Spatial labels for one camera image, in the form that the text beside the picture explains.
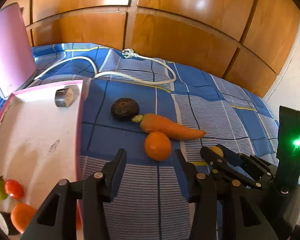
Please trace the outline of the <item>large orange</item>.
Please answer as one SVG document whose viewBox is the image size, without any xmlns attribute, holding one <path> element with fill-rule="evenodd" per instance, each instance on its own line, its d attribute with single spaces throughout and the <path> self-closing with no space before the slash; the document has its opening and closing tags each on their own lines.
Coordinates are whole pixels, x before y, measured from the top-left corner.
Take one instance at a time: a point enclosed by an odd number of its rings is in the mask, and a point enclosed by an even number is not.
<svg viewBox="0 0 300 240">
<path fill-rule="evenodd" d="M 11 221 L 17 231 L 23 234 L 37 210 L 27 204 L 18 203 L 11 211 Z"/>
<path fill-rule="evenodd" d="M 81 216 L 79 212 L 79 207 L 76 207 L 76 231 L 79 231 L 82 228 Z"/>
</svg>

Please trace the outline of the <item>red tomato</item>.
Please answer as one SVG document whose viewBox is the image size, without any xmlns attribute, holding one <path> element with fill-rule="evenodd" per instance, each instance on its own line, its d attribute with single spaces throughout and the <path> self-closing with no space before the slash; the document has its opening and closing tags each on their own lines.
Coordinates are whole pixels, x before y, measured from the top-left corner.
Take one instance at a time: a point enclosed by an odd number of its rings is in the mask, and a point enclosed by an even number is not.
<svg viewBox="0 0 300 240">
<path fill-rule="evenodd" d="M 4 189 L 8 196 L 16 200 L 20 200 L 25 196 L 23 186 L 19 184 L 16 180 L 9 179 L 5 181 Z"/>
</svg>

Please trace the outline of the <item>small orange mandarin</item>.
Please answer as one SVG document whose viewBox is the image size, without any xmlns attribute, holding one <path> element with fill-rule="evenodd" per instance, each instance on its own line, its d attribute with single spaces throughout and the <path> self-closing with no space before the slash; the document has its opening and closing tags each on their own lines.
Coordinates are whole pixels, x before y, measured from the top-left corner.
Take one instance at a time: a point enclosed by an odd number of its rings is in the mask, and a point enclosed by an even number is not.
<svg viewBox="0 0 300 240">
<path fill-rule="evenodd" d="M 166 160 L 172 152 L 171 141 L 162 132 L 149 133 L 145 139 L 144 148 L 147 156 L 156 161 Z"/>
</svg>

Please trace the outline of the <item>orange carrot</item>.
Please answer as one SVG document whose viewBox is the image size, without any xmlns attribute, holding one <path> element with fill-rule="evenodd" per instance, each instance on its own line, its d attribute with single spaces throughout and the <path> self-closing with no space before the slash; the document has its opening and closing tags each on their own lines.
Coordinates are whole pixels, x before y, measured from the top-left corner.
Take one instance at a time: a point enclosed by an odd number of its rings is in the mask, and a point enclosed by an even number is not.
<svg viewBox="0 0 300 240">
<path fill-rule="evenodd" d="M 206 135 L 203 130 L 180 125 L 157 114 L 136 115 L 132 118 L 132 122 L 139 124 L 145 133 L 162 132 L 173 140 L 196 140 Z"/>
</svg>

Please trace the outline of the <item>dark round beet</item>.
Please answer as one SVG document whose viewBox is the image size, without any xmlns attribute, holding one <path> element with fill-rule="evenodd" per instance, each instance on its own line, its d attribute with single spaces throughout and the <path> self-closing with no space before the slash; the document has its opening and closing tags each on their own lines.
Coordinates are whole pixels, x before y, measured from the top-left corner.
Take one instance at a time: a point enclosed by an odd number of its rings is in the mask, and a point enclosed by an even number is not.
<svg viewBox="0 0 300 240">
<path fill-rule="evenodd" d="M 139 115 L 139 105 L 131 98 L 117 99 L 111 106 L 112 116 L 119 121 L 130 121 Z"/>
</svg>

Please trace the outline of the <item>pink white tray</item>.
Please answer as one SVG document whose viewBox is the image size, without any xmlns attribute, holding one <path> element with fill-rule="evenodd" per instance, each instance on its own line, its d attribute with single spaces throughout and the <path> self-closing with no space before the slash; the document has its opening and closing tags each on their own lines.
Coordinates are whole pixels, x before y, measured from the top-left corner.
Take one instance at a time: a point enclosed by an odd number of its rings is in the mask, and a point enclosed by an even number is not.
<svg viewBox="0 0 300 240">
<path fill-rule="evenodd" d="M 71 88 L 70 107 L 55 105 L 55 92 Z M 23 203 L 38 209 L 61 180 L 77 180 L 85 87 L 62 81 L 17 91 L 0 112 L 0 176 L 20 183 Z"/>
</svg>

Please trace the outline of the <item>blue checkered tablecloth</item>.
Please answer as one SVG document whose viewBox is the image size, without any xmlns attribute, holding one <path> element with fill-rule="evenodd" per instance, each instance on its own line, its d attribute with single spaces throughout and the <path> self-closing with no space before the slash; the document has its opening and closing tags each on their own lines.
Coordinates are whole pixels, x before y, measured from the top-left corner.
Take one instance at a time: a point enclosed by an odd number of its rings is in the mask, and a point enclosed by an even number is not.
<svg viewBox="0 0 300 240">
<path fill-rule="evenodd" d="M 255 94 L 202 70 L 93 43 L 32 48 L 36 79 L 0 97 L 0 181 L 25 196 L 0 193 L 0 210 L 24 207 L 27 222 L 61 179 L 91 181 L 123 150 L 126 163 L 102 202 L 110 239 L 189 239 L 194 181 L 209 178 L 225 149 L 273 165 L 278 123 Z"/>
</svg>

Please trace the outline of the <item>wooden wardrobe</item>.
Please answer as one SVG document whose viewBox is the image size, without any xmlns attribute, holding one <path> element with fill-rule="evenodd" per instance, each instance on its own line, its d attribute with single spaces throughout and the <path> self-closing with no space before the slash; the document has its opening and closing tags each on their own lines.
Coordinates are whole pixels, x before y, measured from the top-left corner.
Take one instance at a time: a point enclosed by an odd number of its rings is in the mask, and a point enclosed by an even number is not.
<svg viewBox="0 0 300 240">
<path fill-rule="evenodd" d="M 300 28 L 292 0 L 7 0 L 30 44 L 132 48 L 204 70 L 258 96 L 277 83 Z"/>
</svg>

